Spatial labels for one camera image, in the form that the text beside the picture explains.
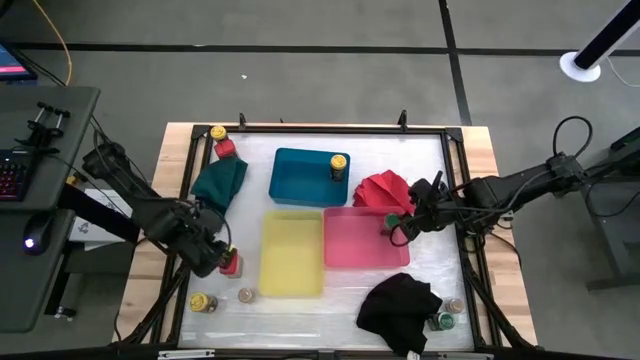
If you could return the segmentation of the red cloth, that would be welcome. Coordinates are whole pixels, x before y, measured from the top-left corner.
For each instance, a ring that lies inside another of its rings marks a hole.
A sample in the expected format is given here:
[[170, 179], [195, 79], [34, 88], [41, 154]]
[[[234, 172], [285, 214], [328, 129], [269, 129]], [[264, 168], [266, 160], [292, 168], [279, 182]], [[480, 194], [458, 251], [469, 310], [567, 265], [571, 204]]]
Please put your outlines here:
[[391, 170], [366, 177], [354, 191], [354, 207], [400, 207], [413, 214], [407, 182]]

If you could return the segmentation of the black aluminium table frame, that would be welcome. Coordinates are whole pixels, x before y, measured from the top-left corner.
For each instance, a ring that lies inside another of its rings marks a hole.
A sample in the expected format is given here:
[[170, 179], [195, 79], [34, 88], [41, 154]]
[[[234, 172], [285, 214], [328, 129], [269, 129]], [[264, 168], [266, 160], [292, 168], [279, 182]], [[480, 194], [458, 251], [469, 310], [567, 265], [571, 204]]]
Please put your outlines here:
[[[156, 172], [152, 187], [162, 195], [178, 195], [182, 183], [182, 176], [188, 157], [191, 133], [194, 127], [204, 126], [204, 123], [169, 123], [166, 127], [161, 146]], [[245, 131], [235, 134], [330, 134], [330, 135], [445, 135], [449, 142], [452, 168], [456, 183], [462, 182], [464, 165], [463, 155], [457, 155], [457, 149], [462, 151], [466, 159], [466, 169], [470, 178], [498, 175], [499, 170], [495, 159], [491, 136], [487, 127], [462, 126], [444, 127], [428, 125], [411, 125], [407, 132], [400, 131], [394, 125], [338, 125], [338, 124], [293, 124], [293, 123], [265, 123], [247, 125]], [[349, 187], [348, 204], [352, 203], [352, 192]], [[454, 228], [450, 227], [441, 232], [429, 233], [410, 245], [411, 261], [407, 267], [397, 269], [406, 271], [414, 278], [430, 282], [440, 295], [453, 294], [456, 290], [461, 293], [463, 280], [459, 256], [454, 251]], [[494, 300], [501, 311], [516, 328], [519, 334], [528, 342], [537, 345], [535, 328], [530, 312], [530, 305], [526, 294], [522, 272], [516, 253], [504, 242], [491, 235], [487, 236], [484, 247], [484, 261], [487, 277], [491, 285]], [[145, 241], [135, 250], [129, 277], [125, 288], [122, 304], [117, 317], [117, 329], [122, 340], [129, 336], [140, 323], [160, 292], [166, 256], [155, 246]], [[167, 341], [172, 329], [173, 320], [178, 320], [177, 330], [180, 332], [182, 320], [186, 311], [185, 306], [178, 306], [176, 299], [179, 291], [172, 297], [164, 312], [161, 323], [160, 341]], [[462, 320], [460, 326], [451, 331], [427, 334], [427, 349], [439, 350], [470, 350], [472, 347], [471, 320], [468, 316]]]

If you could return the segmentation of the pink plastic bin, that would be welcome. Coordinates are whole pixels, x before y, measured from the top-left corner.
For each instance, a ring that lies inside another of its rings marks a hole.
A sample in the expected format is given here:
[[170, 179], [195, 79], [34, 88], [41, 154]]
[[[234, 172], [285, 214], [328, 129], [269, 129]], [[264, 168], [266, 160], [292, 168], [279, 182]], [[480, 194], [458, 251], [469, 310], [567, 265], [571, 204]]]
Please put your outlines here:
[[329, 269], [382, 269], [407, 266], [408, 246], [391, 244], [384, 218], [401, 207], [334, 207], [323, 213], [324, 264]]

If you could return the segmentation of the backlit black keyboard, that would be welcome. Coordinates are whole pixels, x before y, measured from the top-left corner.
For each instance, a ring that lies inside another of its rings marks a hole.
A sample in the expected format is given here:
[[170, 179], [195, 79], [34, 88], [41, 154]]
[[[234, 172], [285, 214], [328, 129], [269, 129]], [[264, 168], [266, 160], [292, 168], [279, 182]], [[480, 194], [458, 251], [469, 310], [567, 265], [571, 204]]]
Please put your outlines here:
[[0, 150], [0, 202], [22, 201], [33, 171], [32, 153], [26, 150]]

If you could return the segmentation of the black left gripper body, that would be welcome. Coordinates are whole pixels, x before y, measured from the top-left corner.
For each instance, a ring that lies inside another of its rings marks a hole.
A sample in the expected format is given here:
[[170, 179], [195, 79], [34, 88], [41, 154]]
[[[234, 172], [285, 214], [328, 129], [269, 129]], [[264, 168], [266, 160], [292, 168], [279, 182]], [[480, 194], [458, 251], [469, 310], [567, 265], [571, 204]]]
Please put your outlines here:
[[204, 278], [221, 265], [221, 250], [230, 244], [216, 238], [225, 225], [224, 219], [209, 209], [160, 204], [149, 221], [149, 240], [177, 254], [196, 276]]

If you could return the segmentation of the black metal equipment stand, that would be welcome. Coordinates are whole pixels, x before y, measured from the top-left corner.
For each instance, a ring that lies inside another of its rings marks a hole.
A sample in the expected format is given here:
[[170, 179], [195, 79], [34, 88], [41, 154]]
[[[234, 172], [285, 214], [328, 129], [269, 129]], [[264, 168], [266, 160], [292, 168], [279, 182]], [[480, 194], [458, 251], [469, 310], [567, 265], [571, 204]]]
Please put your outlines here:
[[588, 291], [640, 286], [640, 126], [614, 141], [587, 170], [585, 205], [605, 244], [612, 275]]

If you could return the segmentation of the black clamp stand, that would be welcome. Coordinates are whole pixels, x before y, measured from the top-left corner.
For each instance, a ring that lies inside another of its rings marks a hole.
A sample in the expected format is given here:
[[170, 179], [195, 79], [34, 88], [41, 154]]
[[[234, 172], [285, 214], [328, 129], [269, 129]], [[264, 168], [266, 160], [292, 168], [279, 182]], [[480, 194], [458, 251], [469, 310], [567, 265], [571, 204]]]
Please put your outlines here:
[[[54, 108], [52, 105], [41, 101], [37, 103], [37, 107], [39, 108], [37, 116], [27, 122], [31, 134], [26, 139], [16, 139], [16, 142], [22, 147], [30, 148], [42, 154], [57, 154], [60, 150], [51, 147], [50, 144], [54, 139], [64, 136], [62, 120], [68, 119], [70, 112], [66, 109]], [[44, 115], [50, 115], [51, 113], [57, 117], [55, 127], [47, 127], [42, 121]]]

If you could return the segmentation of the white table cover sheet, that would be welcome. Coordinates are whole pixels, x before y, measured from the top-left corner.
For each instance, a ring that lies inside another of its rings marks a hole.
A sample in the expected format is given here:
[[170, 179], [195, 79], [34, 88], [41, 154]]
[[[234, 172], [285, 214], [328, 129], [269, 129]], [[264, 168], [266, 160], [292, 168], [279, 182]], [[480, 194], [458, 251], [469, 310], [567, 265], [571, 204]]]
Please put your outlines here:
[[[227, 236], [243, 259], [242, 276], [213, 274], [192, 277], [191, 292], [215, 296], [209, 314], [186, 311], [179, 344], [210, 349], [331, 349], [383, 351], [384, 340], [356, 325], [369, 291], [397, 273], [397, 268], [329, 269], [324, 264], [324, 288], [319, 297], [266, 297], [259, 291], [263, 219], [277, 210], [323, 210], [282, 205], [269, 196], [278, 148], [347, 153], [351, 158], [349, 187], [364, 178], [391, 170], [408, 182], [431, 178], [445, 170], [441, 139], [436, 135], [235, 134], [240, 157], [248, 164], [244, 183], [231, 202]], [[252, 288], [256, 300], [241, 303], [241, 288]]]

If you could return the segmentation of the teal plastic bin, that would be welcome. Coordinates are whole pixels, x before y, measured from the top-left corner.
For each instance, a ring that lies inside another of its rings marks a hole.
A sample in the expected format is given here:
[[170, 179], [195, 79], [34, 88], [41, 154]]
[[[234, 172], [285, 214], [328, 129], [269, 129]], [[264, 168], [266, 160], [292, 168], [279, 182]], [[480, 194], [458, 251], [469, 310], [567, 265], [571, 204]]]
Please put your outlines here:
[[[330, 159], [342, 154], [348, 160], [344, 179], [335, 182], [330, 175]], [[278, 204], [337, 207], [347, 202], [351, 158], [347, 153], [296, 148], [275, 152], [269, 196]]]

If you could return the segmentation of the dark grey computer desk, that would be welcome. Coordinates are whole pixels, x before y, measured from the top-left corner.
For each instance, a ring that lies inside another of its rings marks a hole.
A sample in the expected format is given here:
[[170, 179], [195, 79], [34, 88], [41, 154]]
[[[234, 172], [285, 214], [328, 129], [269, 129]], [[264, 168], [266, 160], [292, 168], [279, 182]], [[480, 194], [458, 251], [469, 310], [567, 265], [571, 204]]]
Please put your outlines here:
[[[74, 222], [71, 210], [57, 208], [58, 200], [99, 96], [95, 87], [0, 87], [0, 150], [16, 150], [17, 141], [29, 136], [27, 122], [37, 117], [39, 102], [70, 113], [61, 122], [63, 136], [51, 142], [59, 152], [43, 157], [27, 177], [23, 199], [0, 201], [0, 333], [29, 332], [44, 313]], [[25, 230], [39, 213], [50, 220], [48, 248], [31, 255]]]

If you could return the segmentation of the red lid spice jar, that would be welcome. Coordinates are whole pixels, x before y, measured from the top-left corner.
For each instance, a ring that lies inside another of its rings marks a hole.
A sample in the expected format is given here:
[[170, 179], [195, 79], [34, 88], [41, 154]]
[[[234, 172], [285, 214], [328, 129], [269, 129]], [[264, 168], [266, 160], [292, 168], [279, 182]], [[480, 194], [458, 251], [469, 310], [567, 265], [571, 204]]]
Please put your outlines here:
[[223, 256], [222, 263], [219, 267], [231, 267], [231, 277], [239, 278], [242, 276], [243, 259], [240, 256], [238, 250], [234, 256]]

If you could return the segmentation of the black cloth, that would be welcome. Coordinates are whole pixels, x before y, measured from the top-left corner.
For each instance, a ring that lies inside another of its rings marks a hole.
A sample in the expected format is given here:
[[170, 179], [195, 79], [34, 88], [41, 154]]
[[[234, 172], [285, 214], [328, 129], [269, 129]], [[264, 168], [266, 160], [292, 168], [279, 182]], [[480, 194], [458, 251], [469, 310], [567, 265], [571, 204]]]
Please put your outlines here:
[[397, 273], [376, 285], [365, 297], [356, 318], [358, 328], [379, 335], [392, 352], [406, 357], [421, 354], [427, 337], [427, 319], [438, 312], [443, 300], [431, 284]]

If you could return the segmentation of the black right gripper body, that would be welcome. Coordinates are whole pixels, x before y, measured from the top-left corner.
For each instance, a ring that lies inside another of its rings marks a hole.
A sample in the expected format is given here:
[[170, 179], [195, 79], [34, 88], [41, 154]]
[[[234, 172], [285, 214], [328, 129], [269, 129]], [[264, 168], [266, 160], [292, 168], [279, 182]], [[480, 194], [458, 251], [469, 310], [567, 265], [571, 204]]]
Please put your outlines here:
[[409, 227], [413, 231], [441, 231], [451, 224], [470, 230], [470, 211], [463, 210], [465, 200], [460, 195], [469, 183], [450, 189], [442, 175], [439, 171], [432, 182], [421, 178], [410, 186], [410, 202], [415, 209]]

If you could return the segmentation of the yellow plastic bin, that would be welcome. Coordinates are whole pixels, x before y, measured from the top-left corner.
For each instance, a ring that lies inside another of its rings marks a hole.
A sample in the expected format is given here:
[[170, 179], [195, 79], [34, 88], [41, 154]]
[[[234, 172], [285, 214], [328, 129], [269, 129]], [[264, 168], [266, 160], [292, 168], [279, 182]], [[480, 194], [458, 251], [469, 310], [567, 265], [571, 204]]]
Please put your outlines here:
[[323, 217], [269, 211], [263, 219], [259, 291], [266, 297], [319, 297], [324, 288]]

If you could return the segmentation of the dark green cloth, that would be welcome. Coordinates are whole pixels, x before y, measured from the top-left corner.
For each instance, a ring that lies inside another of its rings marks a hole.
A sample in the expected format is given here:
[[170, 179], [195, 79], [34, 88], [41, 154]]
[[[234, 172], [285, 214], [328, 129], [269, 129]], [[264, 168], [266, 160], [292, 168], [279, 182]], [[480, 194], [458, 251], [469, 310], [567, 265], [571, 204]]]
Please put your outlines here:
[[220, 158], [201, 170], [191, 193], [207, 208], [225, 215], [244, 182], [247, 169], [248, 164], [239, 157]]

